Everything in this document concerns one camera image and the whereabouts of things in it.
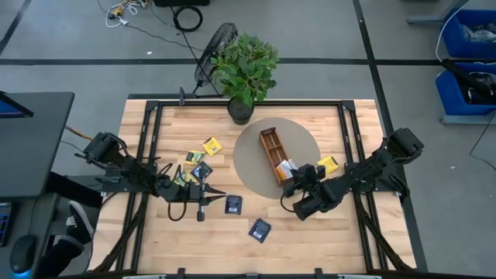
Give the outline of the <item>black tripod bar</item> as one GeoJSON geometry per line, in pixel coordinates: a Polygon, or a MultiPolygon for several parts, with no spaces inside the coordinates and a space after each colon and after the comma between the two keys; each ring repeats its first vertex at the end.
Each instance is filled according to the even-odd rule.
{"type": "Polygon", "coordinates": [[[449,59],[445,59],[441,61],[441,64],[444,68],[446,68],[453,75],[458,77],[461,81],[467,84],[470,88],[475,89],[479,93],[490,94],[491,88],[482,82],[477,81],[475,78],[471,77],[466,71],[456,66],[456,64],[449,59]]]}

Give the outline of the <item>black aluminium table frame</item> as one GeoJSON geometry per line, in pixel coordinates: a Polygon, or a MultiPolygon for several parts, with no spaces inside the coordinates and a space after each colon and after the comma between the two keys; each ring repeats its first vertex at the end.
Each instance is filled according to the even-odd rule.
{"type": "Polygon", "coordinates": [[[158,102],[145,115],[142,101],[126,103],[119,130],[129,153],[177,179],[189,173],[192,150],[206,152],[211,203],[168,202],[142,194],[116,195],[100,211],[90,267],[109,255],[121,236],[126,211],[141,220],[125,252],[140,274],[363,274],[376,267],[415,263],[399,198],[368,186],[365,195],[345,185],[329,210],[301,219],[300,190],[277,166],[286,159],[314,169],[334,157],[331,182],[353,175],[384,137],[372,100],[189,100],[158,102]]]}

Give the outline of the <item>round grey mat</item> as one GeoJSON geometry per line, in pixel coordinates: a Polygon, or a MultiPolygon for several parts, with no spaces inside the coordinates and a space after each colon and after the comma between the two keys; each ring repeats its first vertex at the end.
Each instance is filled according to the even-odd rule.
{"type": "Polygon", "coordinates": [[[288,157],[297,167],[315,165],[321,159],[319,146],[302,125],[284,118],[267,118],[247,126],[238,137],[233,161],[236,173],[251,191],[265,198],[279,199],[283,188],[277,185],[274,172],[260,141],[260,132],[274,127],[288,157]]]}

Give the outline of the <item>yellow tea packet blue print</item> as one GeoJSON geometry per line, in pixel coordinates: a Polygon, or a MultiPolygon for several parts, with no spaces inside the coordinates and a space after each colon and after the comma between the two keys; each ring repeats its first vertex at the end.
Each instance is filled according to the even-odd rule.
{"type": "Polygon", "coordinates": [[[325,174],[331,174],[339,169],[339,165],[333,156],[327,156],[317,162],[320,167],[325,168],[325,174]]]}

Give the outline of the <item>green potted plant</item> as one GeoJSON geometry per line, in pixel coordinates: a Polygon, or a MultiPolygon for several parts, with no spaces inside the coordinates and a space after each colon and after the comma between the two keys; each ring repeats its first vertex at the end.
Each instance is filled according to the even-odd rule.
{"type": "Polygon", "coordinates": [[[250,121],[255,104],[264,102],[268,91],[277,85],[273,70],[280,60],[271,43],[244,33],[227,44],[212,58],[214,80],[222,95],[229,99],[227,111],[235,124],[250,121]]]}

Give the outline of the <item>dark blue tea packet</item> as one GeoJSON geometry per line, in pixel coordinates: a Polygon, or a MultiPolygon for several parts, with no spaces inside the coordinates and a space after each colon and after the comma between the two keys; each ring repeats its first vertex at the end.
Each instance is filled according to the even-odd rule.
{"type": "Polygon", "coordinates": [[[271,225],[269,223],[262,219],[257,219],[248,232],[248,235],[252,236],[258,242],[263,243],[270,231],[271,225]]]}
{"type": "Polygon", "coordinates": [[[242,212],[243,198],[238,195],[227,195],[225,204],[225,213],[240,215],[242,212]]]}

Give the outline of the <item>black green tea packet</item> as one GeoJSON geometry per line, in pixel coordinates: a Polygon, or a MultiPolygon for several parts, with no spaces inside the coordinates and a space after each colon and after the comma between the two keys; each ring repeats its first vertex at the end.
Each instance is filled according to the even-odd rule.
{"type": "Polygon", "coordinates": [[[201,162],[198,166],[196,166],[192,171],[191,175],[197,180],[207,178],[212,173],[212,169],[206,162],[201,162]]]}

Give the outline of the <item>wooden tea organizer box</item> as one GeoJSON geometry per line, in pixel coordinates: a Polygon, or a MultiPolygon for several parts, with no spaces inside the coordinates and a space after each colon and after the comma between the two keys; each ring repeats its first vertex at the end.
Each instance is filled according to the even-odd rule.
{"type": "Polygon", "coordinates": [[[290,159],[281,142],[277,129],[275,127],[264,129],[260,132],[259,137],[277,186],[282,187],[287,183],[291,183],[293,181],[292,177],[281,181],[276,172],[276,167],[280,165],[282,161],[290,159]]]}

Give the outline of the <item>yellow green tea packet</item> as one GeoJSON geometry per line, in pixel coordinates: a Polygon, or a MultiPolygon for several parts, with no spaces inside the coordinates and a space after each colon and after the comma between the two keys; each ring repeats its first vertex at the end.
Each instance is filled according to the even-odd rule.
{"type": "Polygon", "coordinates": [[[205,158],[205,152],[191,150],[188,151],[187,156],[184,160],[186,164],[197,165],[203,161],[205,158]]]}

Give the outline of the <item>person's leg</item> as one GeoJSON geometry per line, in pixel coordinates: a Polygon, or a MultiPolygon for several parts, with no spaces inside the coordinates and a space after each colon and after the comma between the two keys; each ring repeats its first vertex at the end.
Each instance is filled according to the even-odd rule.
{"type": "Polygon", "coordinates": [[[60,237],[57,243],[43,256],[37,277],[57,277],[83,251],[84,245],[74,237],[60,237]]]}

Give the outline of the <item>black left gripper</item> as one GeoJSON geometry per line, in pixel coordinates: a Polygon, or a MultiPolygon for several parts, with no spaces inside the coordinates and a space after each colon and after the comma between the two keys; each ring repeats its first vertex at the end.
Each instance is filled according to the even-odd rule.
{"type": "Polygon", "coordinates": [[[226,197],[225,195],[205,197],[205,192],[212,194],[224,194],[224,191],[214,189],[209,184],[205,185],[205,179],[201,179],[199,184],[188,182],[184,187],[181,187],[166,175],[165,170],[168,171],[170,168],[170,166],[164,167],[157,175],[157,191],[160,197],[165,199],[168,203],[167,216],[169,220],[173,222],[182,220],[187,210],[187,203],[196,202],[198,203],[197,221],[203,222],[205,220],[205,206],[209,205],[211,202],[226,197]],[[183,204],[183,212],[178,218],[174,218],[171,215],[170,210],[172,203],[183,204]]]}

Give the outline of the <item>person's shoe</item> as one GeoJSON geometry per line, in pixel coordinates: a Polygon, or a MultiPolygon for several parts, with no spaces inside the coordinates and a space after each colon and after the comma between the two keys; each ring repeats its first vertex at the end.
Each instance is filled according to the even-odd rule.
{"type": "Polygon", "coordinates": [[[83,245],[89,243],[95,229],[91,225],[86,211],[76,201],[69,201],[68,207],[71,215],[66,220],[67,234],[83,245]]]}

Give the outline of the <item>black desk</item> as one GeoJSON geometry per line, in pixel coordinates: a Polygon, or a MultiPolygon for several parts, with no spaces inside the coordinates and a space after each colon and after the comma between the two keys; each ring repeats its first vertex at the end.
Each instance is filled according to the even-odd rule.
{"type": "Polygon", "coordinates": [[[0,279],[34,278],[53,225],[60,196],[46,191],[60,139],[74,100],[72,92],[11,93],[33,112],[30,118],[0,119],[0,202],[15,202],[7,244],[0,247],[0,279]],[[16,240],[36,237],[33,265],[14,274],[10,254],[16,240]]]}

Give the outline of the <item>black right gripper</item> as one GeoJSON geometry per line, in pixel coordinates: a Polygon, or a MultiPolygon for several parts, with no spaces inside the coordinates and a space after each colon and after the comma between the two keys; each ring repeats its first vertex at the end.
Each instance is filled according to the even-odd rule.
{"type": "Polygon", "coordinates": [[[284,185],[284,196],[292,197],[295,189],[308,195],[293,204],[294,213],[301,221],[316,212],[327,212],[339,204],[339,197],[328,185],[329,180],[321,182],[326,175],[325,167],[305,164],[293,170],[292,174],[294,183],[284,185]]]}

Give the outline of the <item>black standing fan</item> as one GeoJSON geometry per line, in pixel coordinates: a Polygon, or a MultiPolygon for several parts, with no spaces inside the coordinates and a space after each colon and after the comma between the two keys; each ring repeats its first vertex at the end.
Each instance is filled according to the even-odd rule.
{"type": "Polygon", "coordinates": [[[238,29],[232,22],[223,23],[214,33],[200,59],[197,60],[195,70],[196,86],[192,92],[193,95],[196,95],[196,91],[204,85],[210,84],[212,87],[215,87],[212,82],[214,73],[212,58],[216,58],[217,53],[227,44],[232,43],[237,36],[238,29]]]}

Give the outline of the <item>black computer mouse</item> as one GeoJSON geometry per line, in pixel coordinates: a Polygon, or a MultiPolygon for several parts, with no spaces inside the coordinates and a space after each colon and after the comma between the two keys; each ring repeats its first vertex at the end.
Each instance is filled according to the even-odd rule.
{"type": "Polygon", "coordinates": [[[10,253],[10,267],[14,274],[24,274],[33,265],[36,252],[36,237],[24,235],[19,237],[10,253]]]}

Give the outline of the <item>yellow tea packet black label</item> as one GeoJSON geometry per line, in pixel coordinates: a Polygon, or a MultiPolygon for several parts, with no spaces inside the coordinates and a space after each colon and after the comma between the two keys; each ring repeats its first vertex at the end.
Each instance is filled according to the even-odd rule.
{"type": "Polygon", "coordinates": [[[219,141],[215,137],[210,137],[208,138],[203,144],[203,148],[205,149],[206,153],[210,156],[213,157],[216,155],[219,151],[222,150],[222,145],[219,143],[219,141]]]}

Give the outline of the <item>black keyboard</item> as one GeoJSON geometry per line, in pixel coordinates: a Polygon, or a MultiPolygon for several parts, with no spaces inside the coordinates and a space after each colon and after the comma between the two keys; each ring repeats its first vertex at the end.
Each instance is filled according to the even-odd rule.
{"type": "Polygon", "coordinates": [[[0,203],[0,247],[6,246],[12,219],[12,203],[0,203]]]}

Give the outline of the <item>black floor box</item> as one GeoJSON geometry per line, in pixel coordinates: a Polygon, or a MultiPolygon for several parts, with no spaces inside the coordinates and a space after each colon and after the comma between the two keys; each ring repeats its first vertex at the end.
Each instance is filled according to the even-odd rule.
{"type": "Polygon", "coordinates": [[[211,0],[153,0],[158,7],[184,6],[184,5],[209,5],[211,0]]]}

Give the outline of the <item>desk monitor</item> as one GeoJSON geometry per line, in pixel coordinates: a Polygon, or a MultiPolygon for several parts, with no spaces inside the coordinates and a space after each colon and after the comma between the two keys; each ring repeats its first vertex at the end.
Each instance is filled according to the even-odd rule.
{"type": "Polygon", "coordinates": [[[34,113],[11,99],[4,91],[0,91],[0,119],[31,118],[34,113]]]}

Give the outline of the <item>blue storage bin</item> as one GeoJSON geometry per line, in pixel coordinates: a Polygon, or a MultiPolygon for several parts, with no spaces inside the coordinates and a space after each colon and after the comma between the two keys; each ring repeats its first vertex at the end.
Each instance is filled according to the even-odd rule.
{"type": "Polygon", "coordinates": [[[496,109],[496,64],[457,63],[456,65],[469,74],[489,75],[493,95],[484,97],[476,91],[470,93],[467,85],[461,85],[452,73],[444,71],[436,78],[436,87],[445,113],[447,115],[487,115],[494,111],[496,109]]]}
{"type": "Polygon", "coordinates": [[[490,42],[471,40],[468,29],[496,25],[496,10],[463,9],[459,11],[443,30],[443,39],[451,57],[481,58],[496,60],[496,38],[490,42]]]}

